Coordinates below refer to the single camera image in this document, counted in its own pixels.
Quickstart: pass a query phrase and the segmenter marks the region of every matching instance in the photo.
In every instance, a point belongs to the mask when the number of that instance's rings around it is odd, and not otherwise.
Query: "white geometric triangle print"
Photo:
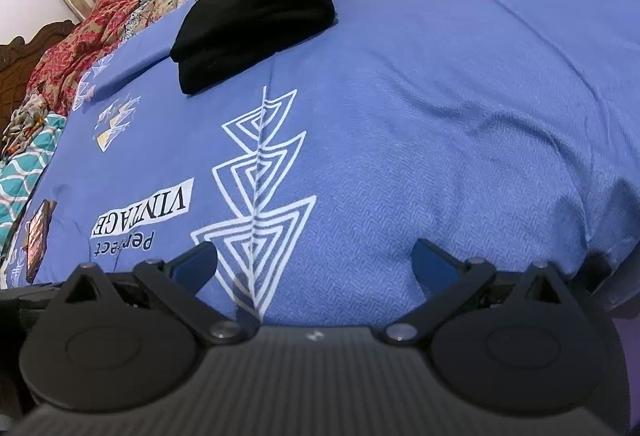
[[[246,174],[246,178],[251,182],[251,186],[255,189],[255,165],[249,167],[244,173]]]
[[[264,146],[260,149],[262,170],[258,171],[257,188],[255,190],[255,209],[262,210],[273,197],[276,189],[296,161],[306,132],[301,132],[291,140],[278,145]]]
[[[94,77],[96,75],[99,75],[105,69],[107,69],[107,67],[109,66],[109,62],[111,62],[112,58],[113,58],[113,53],[110,53],[109,55],[102,57],[100,60],[98,60],[95,63],[94,66],[92,66],[91,69],[94,72]]]
[[[126,104],[124,106],[121,106],[121,108],[118,110],[118,114],[109,121],[109,125],[111,127],[119,126],[122,122],[124,122],[127,119],[127,117],[130,114],[132,114],[135,111],[136,111],[136,108],[130,108]]]
[[[89,87],[89,83],[86,82],[89,75],[91,74],[91,70],[87,70],[80,77],[80,81],[78,82],[78,88],[76,89],[76,96],[74,97],[74,102],[71,105],[71,109],[73,111],[77,111],[82,106],[84,102],[84,95],[86,94],[86,90]]]
[[[262,90],[263,95],[266,94],[266,90],[267,88],[265,86]],[[257,147],[256,143],[259,138],[260,122],[262,122],[262,127],[274,121],[276,123],[270,135],[260,140],[262,144],[269,143],[287,117],[296,93],[297,90],[292,90],[274,100],[264,98],[263,106],[252,109],[233,120],[229,120],[227,123],[222,124],[222,129],[245,153],[255,152]]]
[[[255,169],[256,157],[255,152],[250,152],[212,169],[218,190],[237,217],[251,215],[254,210],[255,181],[241,169]]]
[[[218,250],[216,278],[239,307],[260,320],[316,203],[310,196],[254,217],[214,223],[191,233]]]
[[[267,172],[271,168],[271,162],[260,159],[260,160],[258,160],[258,167],[259,167],[258,175],[256,177],[257,180],[262,178],[262,176],[264,176],[265,172]]]
[[[100,123],[105,119],[108,118],[109,115],[111,114],[111,111],[113,111],[114,106],[118,103],[118,101],[116,100],[115,102],[113,102],[112,104],[109,105],[108,108],[106,108],[103,112],[101,112],[98,115],[98,123],[95,126],[96,128],[100,126]]]

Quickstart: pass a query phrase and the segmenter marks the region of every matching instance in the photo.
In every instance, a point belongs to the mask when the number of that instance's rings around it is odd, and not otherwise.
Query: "wooden headboard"
[[[27,83],[44,52],[71,33],[71,21],[44,25],[29,43],[16,37],[9,44],[0,45],[0,140],[9,125],[11,113],[24,99]]]

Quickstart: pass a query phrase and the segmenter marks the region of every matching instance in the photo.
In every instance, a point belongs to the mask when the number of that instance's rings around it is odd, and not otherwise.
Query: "patterned quilt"
[[[66,118],[50,112],[44,128],[27,146],[0,169],[0,246],[4,245],[14,221],[20,217],[31,191],[51,160],[65,128]]]

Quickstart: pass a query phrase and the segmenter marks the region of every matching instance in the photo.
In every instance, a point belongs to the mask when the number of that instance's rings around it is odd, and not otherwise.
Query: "bedsheet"
[[[185,97],[188,2],[94,67],[33,197],[58,202],[36,282],[209,240],[222,313],[380,326],[425,299],[419,237],[615,269],[640,239],[635,1],[334,0],[323,34]]]

